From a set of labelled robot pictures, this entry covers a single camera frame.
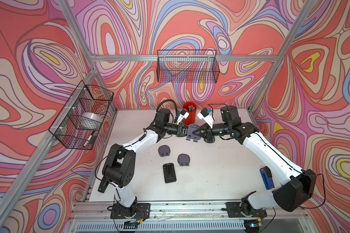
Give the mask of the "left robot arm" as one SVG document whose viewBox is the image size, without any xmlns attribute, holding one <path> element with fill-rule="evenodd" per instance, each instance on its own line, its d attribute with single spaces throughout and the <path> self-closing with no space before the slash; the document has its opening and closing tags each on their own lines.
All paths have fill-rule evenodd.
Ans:
<svg viewBox="0 0 350 233">
<path fill-rule="evenodd" d="M 134 177 L 136 156 L 152 145 L 161 141 L 166 135 L 185 137 L 187 126 L 181 121 L 188 117 L 184 110 L 178 111 L 174 100 L 162 101 L 156 108 L 156 114 L 143 133 L 132 141 L 123 145 L 114 144 L 111 146 L 107 156 L 101 161 L 102 178 L 95 178 L 100 181 L 98 192 L 105 193 L 109 185 L 112 185 L 116 194 L 114 201 L 116 206 L 126 212 L 137 210 L 137 197 L 132 191 L 131 180 Z"/>
</svg>

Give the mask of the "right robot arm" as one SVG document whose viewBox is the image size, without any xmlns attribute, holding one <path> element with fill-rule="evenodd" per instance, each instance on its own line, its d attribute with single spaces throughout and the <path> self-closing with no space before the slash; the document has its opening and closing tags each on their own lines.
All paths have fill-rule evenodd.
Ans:
<svg viewBox="0 0 350 233">
<path fill-rule="evenodd" d="M 215 123 L 214 111 L 203 108 L 197 117 L 205 124 L 193 132 L 207 143 L 214 143 L 218 136 L 222 140 L 236 140 L 252 151 L 270 169 L 280 183 L 280 187 L 263 192 L 253 191 L 245 195 L 239 210 L 243 216 L 252 216 L 255 211 L 279 207 L 293 212 L 312 198 L 318 178 L 311 169 L 304 170 L 276 149 L 251 122 L 242 122 L 235 106 L 220 109 L 222 122 Z"/>
</svg>

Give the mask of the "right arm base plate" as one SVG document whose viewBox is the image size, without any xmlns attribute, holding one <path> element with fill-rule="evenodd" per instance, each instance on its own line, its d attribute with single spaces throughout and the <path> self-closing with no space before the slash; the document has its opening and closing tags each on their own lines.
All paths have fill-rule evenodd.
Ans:
<svg viewBox="0 0 350 233">
<path fill-rule="evenodd" d="M 227 202 L 225 210 L 230 218 L 265 218 L 267 212 L 263 209 L 254 209 L 247 202 Z"/>
</svg>

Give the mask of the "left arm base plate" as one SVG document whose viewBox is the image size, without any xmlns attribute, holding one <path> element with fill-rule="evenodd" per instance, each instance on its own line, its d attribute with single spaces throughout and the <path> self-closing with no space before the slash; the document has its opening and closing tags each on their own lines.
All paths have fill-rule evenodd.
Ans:
<svg viewBox="0 0 350 233">
<path fill-rule="evenodd" d="M 115 203 L 107 208 L 111 212 L 111 219 L 147 219 L 150 217 L 150 209 L 150 203 L 133 203 L 131 207 Z"/>
</svg>

